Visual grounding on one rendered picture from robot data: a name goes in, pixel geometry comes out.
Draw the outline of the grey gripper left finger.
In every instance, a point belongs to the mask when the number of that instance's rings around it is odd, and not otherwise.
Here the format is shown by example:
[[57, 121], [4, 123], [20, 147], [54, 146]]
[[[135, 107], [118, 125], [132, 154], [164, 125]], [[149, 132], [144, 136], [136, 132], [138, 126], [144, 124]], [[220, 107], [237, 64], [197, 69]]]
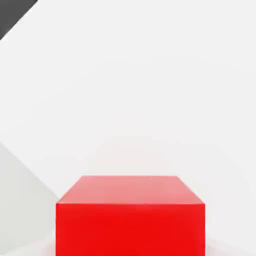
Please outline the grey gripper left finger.
[[19, 249], [17, 256], [56, 256], [55, 233]]

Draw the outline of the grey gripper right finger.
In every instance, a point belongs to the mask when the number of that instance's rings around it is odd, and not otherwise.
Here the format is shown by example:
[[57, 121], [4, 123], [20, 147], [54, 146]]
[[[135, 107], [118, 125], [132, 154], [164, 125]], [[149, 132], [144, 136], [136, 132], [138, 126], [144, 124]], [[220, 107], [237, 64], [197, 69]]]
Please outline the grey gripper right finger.
[[206, 237], [206, 256], [244, 256], [244, 251], [208, 235]]

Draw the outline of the small red cube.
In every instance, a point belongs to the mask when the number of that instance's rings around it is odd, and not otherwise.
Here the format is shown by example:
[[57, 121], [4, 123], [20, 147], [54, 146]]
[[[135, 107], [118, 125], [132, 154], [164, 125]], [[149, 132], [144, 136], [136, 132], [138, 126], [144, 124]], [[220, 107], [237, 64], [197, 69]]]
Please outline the small red cube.
[[205, 204], [177, 176], [82, 176], [55, 224], [55, 256], [206, 256]]

